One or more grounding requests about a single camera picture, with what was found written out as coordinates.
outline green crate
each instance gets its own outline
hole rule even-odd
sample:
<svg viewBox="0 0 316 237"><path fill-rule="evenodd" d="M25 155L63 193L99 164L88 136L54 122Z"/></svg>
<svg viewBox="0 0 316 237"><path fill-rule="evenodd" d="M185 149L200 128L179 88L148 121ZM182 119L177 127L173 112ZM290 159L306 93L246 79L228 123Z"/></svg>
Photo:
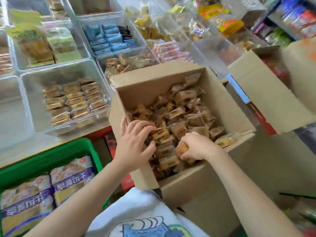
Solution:
<svg viewBox="0 0 316 237"><path fill-rule="evenodd" d="M90 155L92 157L95 170L99 173L102 170L102 165L98 153L94 150L89 139L80 138L1 169L0 194L6 189L18 186L29 179L38 177L56 167L66 165L84 155ZM3 237L1 225L0 237Z"/></svg>

